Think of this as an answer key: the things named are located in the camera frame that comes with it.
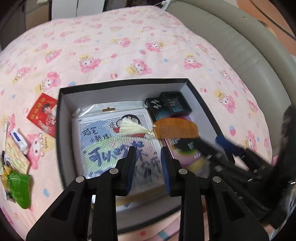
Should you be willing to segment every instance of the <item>wooden comb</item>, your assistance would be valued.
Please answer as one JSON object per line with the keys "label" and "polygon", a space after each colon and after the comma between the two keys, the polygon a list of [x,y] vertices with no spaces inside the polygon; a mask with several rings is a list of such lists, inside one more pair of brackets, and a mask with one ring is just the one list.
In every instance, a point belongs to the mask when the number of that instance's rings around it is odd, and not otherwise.
{"label": "wooden comb", "polygon": [[198,128],[192,121],[181,118],[164,118],[153,124],[153,131],[158,140],[197,138]]}

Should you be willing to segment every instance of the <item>open box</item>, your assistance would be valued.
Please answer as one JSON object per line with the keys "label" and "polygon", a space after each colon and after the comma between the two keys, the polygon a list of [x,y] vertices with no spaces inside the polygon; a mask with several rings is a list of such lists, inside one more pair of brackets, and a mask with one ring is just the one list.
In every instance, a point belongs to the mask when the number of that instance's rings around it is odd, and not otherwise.
{"label": "open box", "polygon": [[[192,109],[189,117],[198,126],[199,135],[221,149],[215,143],[215,138],[222,135],[222,132],[206,103],[188,79],[133,79],[62,88],[57,107],[56,144],[63,186],[67,187],[81,175],[75,166],[71,130],[71,115],[78,108],[85,109],[98,103],[145,101],[168,91],[182,92]],[[117,212],[118,233],[150,225],[173,214],[180,206],[180,197],[171,198],[166,195],[145,205]]]}

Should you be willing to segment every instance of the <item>tassel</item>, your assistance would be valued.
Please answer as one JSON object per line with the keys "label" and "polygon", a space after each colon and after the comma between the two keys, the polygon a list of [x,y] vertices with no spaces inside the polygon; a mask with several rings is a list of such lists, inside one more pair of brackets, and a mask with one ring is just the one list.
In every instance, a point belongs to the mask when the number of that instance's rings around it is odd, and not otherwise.
{"label": "tassel", "polygon": [[155,139],[153,131],[149,131],[142,125],[139,125],[128,118],[124,118],[121,121],[119,133],[122,135],[146,134],[148,138]]}

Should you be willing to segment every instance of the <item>pink bedsheet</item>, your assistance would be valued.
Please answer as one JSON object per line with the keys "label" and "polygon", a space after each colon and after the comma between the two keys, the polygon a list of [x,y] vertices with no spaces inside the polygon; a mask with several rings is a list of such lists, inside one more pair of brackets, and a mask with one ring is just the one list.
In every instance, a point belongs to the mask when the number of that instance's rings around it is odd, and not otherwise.
{"label": "pink bedsheet", "polygon": [[189,78],[222,132],[271,160],[268,128],[255,98],[206,40],[178,19],[151,6],[54,20],[14,40],[0,53],[0,120],[15,125],[31,145],[34,183],[30,209],[0,207],[22,238],[62,192],[55,139],[26,119],[44,92],[132,78]]}

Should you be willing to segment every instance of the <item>green plastic packet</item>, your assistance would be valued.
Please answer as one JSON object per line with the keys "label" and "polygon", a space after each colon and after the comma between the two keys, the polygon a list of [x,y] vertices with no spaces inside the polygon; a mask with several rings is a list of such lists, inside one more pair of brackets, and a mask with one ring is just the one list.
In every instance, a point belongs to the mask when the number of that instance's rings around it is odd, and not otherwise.
{"label": "green plastic packet", "polygon": [[30,181],[31,175],[22,174],[15,171],[11,171],[7,175],[7,182],[10,188],[10,193],[14,200],[23,209],[30,207]]}

